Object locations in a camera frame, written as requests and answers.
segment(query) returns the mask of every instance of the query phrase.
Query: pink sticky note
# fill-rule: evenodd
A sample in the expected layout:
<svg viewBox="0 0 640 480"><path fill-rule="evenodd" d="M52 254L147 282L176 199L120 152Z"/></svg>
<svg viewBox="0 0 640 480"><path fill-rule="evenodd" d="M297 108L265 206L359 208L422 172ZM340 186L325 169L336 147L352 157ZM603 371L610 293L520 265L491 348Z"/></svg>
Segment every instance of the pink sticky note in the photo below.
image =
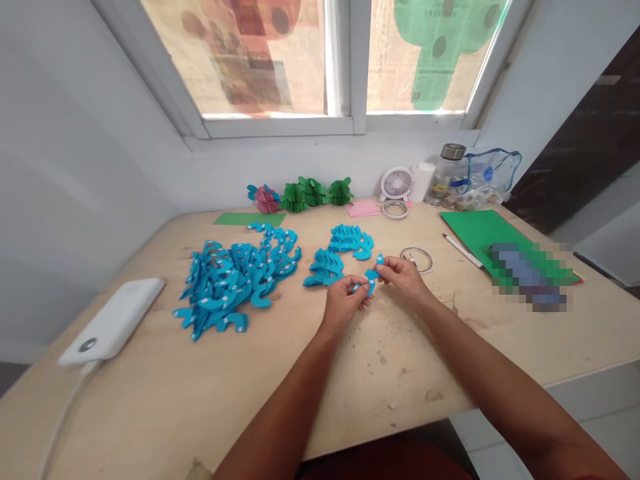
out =
<svg viewBox="0 0 640 480"><path fill-rule="evenodd" d="M353 205L345 205L345 208L350 217L362 217L370 213L375 213L376 215L380 213L380 207L372 199L360 200Z"/></svg>

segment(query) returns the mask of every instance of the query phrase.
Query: green paper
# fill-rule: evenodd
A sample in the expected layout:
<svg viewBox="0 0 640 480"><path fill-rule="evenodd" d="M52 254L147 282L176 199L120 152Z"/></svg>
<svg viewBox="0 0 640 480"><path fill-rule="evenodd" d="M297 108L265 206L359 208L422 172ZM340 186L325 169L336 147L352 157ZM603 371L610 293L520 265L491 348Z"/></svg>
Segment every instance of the green paper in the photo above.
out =
<svg viewBox="0 0 640 480"><path fill-rule="evenodd" d="M226 212L216 218L214 225L250 225L252 223L268 223L279 227L285 219L285 213L236 213Z"/></svg>
<svg viewBox="0 0 640 480"><path fill-rule="evenodd" d="M520 251L527 252L527 258L535 258L543 264L547 277L566 277L567 271L571 270L560 268L558 262L550 255L539 252L538 244L526 238L494 210L442 212L440 215L493 278L504 278L504 271L494 268L489 251L489 247L495 242L518 243ZM580 278L573 274L573 282L577 281L580 281Z"/></svg>

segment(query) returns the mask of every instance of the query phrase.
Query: desk fan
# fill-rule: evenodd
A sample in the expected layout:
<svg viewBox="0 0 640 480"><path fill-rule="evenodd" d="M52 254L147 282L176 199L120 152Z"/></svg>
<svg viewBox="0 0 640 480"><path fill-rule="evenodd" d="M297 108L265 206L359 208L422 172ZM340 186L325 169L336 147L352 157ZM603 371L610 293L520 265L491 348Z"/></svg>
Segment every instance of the desk fan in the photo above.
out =
<svg viewBox="0 0 640 480"><path fill-rule="evenodd" d="M413 172L408 168L394 167L380 179L380 201L387 199L409 201L408 195L413 185Z"/></svg>

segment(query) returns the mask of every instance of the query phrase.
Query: glass bottle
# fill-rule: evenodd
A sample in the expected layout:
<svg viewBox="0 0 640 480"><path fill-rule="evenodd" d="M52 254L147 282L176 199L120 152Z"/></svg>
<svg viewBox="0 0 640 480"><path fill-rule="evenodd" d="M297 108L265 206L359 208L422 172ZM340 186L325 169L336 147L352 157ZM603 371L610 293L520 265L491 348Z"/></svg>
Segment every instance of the glass bottle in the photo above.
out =
<svg viewBox="0 0 640 480"><path fill-rule="evenodd" d="M427 190L426 202L430 205L440 205L442 198L445 196L451 178L455 173L458 162L464 157L467 148L458 143L446 143L442 147L442 153L435 167L429 190Z"/></svg>

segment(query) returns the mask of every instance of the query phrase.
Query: bottle lid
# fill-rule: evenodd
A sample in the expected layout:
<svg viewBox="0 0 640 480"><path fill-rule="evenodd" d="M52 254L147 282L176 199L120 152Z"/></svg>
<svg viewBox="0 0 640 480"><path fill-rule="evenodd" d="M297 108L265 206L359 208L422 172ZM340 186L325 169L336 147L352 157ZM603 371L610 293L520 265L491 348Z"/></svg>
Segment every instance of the bottle lid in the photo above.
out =
<svg viewBox="0 0 640 480"><path fill-rule="evenodd" d="M459 143L445 143L440 156L447 160L460 160L465 156L467 148Z"/></svg>

